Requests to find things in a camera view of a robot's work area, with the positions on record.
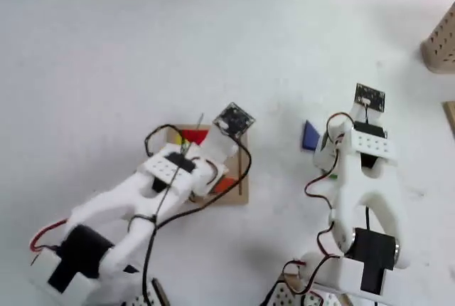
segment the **cardboard square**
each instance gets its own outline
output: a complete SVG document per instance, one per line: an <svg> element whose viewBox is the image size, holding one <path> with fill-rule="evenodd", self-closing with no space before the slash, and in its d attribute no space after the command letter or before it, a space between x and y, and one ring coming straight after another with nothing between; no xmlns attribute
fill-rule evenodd
<svg viewBox="0 0 455 306"><path fill-rule="evenodd" d="M183 136L196 144L200 144L208 133L210 128L209 125L201 125L199 129L195 131L196 125L177 125L182 131ZM242 143L248 148L247 133L241 137ZM181 144L181 138L178 133L169 129L167 132L167 142L173 144ZM212 192L210 192L205 198L195 196L193 201L199 205L203 205L206 201L209 201L217 193L223 191L226 187L233 184L239 176L243 173L246 166L248 165L247 155L239 149L234 157L228 158L225 162L226 167L229 169L228 173L218 182ZM248 203L248 176L246 176L242 182L234 189L229 191L224 197L218 199L214 205L245 205Z"/></svg>
<svg viewBox="0 0 455 306"><path fill-rule="evenodd" d="M449 119L450 127L455 135L455 101L445 102L443 106L446 111L447 119Z"/></svg>

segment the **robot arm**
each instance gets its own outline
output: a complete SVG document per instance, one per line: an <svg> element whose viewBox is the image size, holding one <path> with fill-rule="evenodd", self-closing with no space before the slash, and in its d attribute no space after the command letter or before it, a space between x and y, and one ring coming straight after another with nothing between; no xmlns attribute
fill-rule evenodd
<svg viewBox="0 0 455 306"><path fill-rule="evenodd" d="M212 191L227 171L224 161L237 151L235 139L253 122L231 103L200 145L192 143L181 152L181 146L166 144L122 183L76 207L65 240L55 252L44 249L34 260L32 282L63 305L100 304L113 295L124 300L120 287L137 283L138 270L129 265L134 254L191 193ZM93 230L120 218L130 220L129 231L115 246Z"/></svg>
<svg viewBox="0 0 455 306"><path fill-rule="evenodd" d="M344 256L324 263L314 282L328 292L396 305L405 290L403 269L410 264L410 255L395 148L379 122L384 104L384 93L358 84L351 120L327 127L338 141L331 142L327 135L319 140L316 166L329 171L338 157L338 192L328 222L333 224L333 239ZM384 233L356 227L357 206L374 211ZM304 280L323 258L318 253L301 258L306 263L299 269Z"/></svg>

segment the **white table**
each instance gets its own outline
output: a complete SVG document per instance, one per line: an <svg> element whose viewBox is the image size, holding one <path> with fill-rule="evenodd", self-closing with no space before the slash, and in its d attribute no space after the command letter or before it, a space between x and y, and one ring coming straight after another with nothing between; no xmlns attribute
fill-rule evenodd
<svg viewBox="0 0 455 306"><path fill-rule="evenodd" d="M163 228L151 271L173 305L258 305L326 224L302 191L317 174L302 123L349 110L357 82L386 92L400 150L415 254L400 305L450 301L455 144L440 102L455 77L430 73L419 44L451 2L0 0L1 304L47 305L26 280L30 237L131 174L149 130L235 101L257 118L250 203Z"/></svg>

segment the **blue block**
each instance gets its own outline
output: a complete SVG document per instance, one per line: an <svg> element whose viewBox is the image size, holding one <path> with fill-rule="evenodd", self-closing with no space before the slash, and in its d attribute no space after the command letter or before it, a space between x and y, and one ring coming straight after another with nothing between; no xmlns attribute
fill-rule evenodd
<svg viewBox="0 0 455 306"><path fill-rule="evenodd" d="M316 151L316 146L319 141L319 133L313 125L306 121L304 126L304 136L301 142L301 148L308 149L310 151Z"/></svg>

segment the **white pegboard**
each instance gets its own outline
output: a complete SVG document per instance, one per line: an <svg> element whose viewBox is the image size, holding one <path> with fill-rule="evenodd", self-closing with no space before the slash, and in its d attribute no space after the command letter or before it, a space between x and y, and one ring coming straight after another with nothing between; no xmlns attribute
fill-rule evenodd
<svg viewBox="0 0 455 306"><path fill-rule="evenodd" d="M277 283L268 306L297 306L296 298L285 283Z"/></svg>
<svg viewBox="0 0 455 306"><path fill-rule="evenodd" d="M301 303L301 299L302 296L293 295L285 283L277 283L267 306L342 306L336 295L318 290L310 291L304 303Z"/></svg>
<svg viewBox="0 0 455 306"><path fill-rule="evenodd" d="M149 297L150 303L153 306L165 306L159 301L158 295L156 294L155 288L151 281L147 283L147 296ZM142 293L133 297L130 301L123 302L121 306L147 306L144 296Z"/></svg>
<svg viewBox="0 0 455 306"><path fill-rule="evenodd" d="M455 73L455 4L422 44L422 55L431 71Z"/></svg>
<svg viewBox="0 0 455 306"><path fill-rule="evenodd" d="M164 155L166 155L168 152L172 151L163 151L155 154L152 158L144 162L139 167L139 170L141 172L152 174L156 178L164 181L166 184L170 184L178 167L173 162L167 160L164 157ZM190 186L191 174L184 169L179 169L172 184L179 190L184 189L185 186Z"/></svg>
<svg viewBox="0 0 455 306"><path fill-rule="evenodd" d="M395 159L395 148L388 139L376 137L357 130L350 132L351 146L360 153L386 159Z"/></svg>

